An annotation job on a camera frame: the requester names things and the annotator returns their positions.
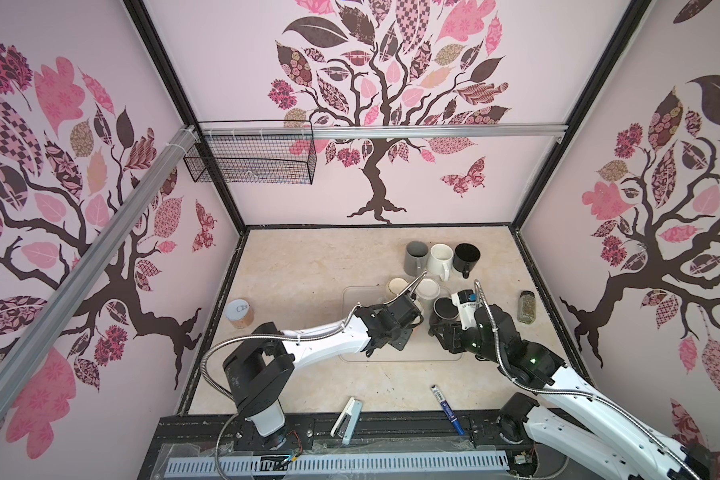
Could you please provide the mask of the grey mug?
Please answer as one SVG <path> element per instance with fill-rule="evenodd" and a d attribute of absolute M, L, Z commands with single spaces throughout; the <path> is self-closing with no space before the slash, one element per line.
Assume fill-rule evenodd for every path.
<path fill-rule="evenodd" d="M 422 241 L 411 241 L 406 245 L 403 262 L 404 272 L 418 277 L 426 271 L 429 258 L 429 246 Z"/>

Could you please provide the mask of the black mug white base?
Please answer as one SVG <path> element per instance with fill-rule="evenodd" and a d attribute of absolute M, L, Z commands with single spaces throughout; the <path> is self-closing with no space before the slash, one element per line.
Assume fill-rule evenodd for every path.
<path fill-rule="evenodd" d="M 481 258 L 480 250 L 473 244 L 460 243 L 454 249 L 453 268 L 464 279 L 468 279 Z"/>

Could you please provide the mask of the cream mug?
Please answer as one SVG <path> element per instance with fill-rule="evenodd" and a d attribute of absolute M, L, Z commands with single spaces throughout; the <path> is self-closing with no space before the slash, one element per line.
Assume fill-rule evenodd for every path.
<path fill-rule="evenodd" d="M 408 285 L 408 281 L 404 278 L 395 277 L 390 279 L 386 284 L 386 296 L 388 299 L 393 299 L 400 293 L 402 293 Z"/>

